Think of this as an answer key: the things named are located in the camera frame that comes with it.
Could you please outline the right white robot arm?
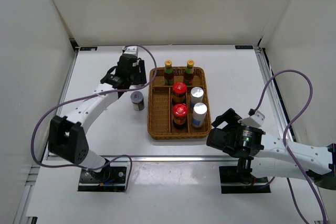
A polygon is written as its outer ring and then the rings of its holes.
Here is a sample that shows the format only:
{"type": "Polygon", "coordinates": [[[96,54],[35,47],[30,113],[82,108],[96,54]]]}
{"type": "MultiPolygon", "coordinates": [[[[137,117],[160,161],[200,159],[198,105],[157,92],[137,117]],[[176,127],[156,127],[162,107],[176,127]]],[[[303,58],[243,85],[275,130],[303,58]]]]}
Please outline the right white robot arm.
{"type": "Polygon", "coordinates": [[[262,177],[307,179],[335,190],[335,145],[309,146],[268,136],[261,129],[265,116],[250,110],[241,118],[228,109],[212,123],[206,144],[238,160],[233,176],[242,182],[262,177]]]}

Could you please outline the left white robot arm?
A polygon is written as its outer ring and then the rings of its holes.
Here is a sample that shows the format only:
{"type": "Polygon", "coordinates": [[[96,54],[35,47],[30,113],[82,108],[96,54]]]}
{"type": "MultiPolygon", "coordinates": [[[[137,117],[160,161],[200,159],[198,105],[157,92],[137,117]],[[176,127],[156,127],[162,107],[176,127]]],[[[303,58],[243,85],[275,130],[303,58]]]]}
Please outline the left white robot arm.
{"type": "Polygon", "coordinates": [[[110,178],[107,159],[89,149],[86,134],[93,122],[131,86],[146,84],[144,60],[138,52],[124,51],[116,66],[100,80],[93,97],[85,99],[72,112],[50,121],[48,150],[62,159],[89,170],[98,182],[110,178]]]}

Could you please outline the grey-lid spice jar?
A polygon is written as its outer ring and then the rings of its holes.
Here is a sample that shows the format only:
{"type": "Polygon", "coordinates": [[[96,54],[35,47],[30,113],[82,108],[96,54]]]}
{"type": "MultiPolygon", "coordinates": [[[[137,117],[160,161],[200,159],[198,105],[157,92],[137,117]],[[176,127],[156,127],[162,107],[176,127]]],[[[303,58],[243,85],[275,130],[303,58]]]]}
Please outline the grey-lid spice jar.
{"type": "Polygon", "coordinates": [[[134,91],[131,93],[130,96],[131,102],[133,104],[133,108],[136,111],[142,111],[144,109],[144,97],[142,92],[140,91],[134,91]]]}

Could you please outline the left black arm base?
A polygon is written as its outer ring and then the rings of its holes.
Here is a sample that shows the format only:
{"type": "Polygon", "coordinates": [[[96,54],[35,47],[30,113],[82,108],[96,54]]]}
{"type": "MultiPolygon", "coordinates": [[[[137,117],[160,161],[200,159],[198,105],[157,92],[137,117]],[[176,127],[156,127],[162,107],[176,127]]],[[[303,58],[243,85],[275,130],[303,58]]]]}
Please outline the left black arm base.
{"type": "Polygon", "coordinates": [[[77,191],[79,192],[125,192],[128,182],[128,167],[110,166],[110,170],[100,176],[94,172],[81,170],[77,191]]]}

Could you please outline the yellow-cap sauce bottle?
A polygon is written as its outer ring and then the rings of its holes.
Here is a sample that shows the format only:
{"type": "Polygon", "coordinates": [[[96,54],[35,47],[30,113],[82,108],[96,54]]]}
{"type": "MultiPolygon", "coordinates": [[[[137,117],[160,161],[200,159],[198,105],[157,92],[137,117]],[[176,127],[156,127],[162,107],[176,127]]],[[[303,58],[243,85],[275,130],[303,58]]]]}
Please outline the yellow-cap sauce bottle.
{"type": "Polygon", "coordinates": [[[164,66],[164,82],[165,85],[172,86],[174,84],[174,71],[172,67],[172,61],[166,60],[164,66]]]}
{"type": "Polygon", "coordinates": [[[194,78],[194,60],[188,60],[184,71],[183,82],[187,86],[191,86],[193,84],[193,78],[194,78]]]}

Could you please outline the red-lid sauce jar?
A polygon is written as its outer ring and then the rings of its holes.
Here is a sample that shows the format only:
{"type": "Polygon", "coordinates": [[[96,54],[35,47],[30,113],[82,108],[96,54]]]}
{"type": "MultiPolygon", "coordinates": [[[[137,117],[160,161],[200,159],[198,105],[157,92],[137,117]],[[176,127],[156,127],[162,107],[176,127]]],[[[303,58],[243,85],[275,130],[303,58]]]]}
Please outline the red-lid sauce jar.
{"type": "Polygon", "coordinates": [[[176,82],[172,86],[172,103],[179,104],[186,102],[187,86],[183,82],[176,82]]]}
{"type": "Polygon", "coordinates": [[[187,124],[188,108],[185,103],[178,103],[173,107],[173,124],[182,129],[187,124]]]}

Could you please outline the silver-cap white bottle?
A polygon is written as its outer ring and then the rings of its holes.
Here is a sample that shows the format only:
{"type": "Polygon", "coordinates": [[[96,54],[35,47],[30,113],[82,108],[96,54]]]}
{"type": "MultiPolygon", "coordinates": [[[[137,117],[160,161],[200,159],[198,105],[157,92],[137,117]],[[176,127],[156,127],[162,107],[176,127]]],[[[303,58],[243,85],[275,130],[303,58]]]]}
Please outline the silver-cap white bottle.
{"type": "Polygon", "coordinates": [[[197,103],[202,103],[204,90],[201,87],[193,87],[190,91],[190,109],[197,103]]]}
{"type": "Polygon", "coordinates": [[[202,127],[207,115],[207,111],[207,106],[204,103],[199,102],[194,105],[192,113],[192,127],[202,127]]]}

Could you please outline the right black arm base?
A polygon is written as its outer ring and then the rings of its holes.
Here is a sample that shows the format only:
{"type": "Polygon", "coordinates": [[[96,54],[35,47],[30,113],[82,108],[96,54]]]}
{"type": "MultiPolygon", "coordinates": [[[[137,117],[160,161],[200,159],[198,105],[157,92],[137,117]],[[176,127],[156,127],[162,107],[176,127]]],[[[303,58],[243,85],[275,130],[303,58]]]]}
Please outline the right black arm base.
{"type": "Polygon", "coordinates": [[[221,194],[268,194],[271,193],[268,178],[240,176],[236,166],[220,166],[219,178],[221,194]]]}

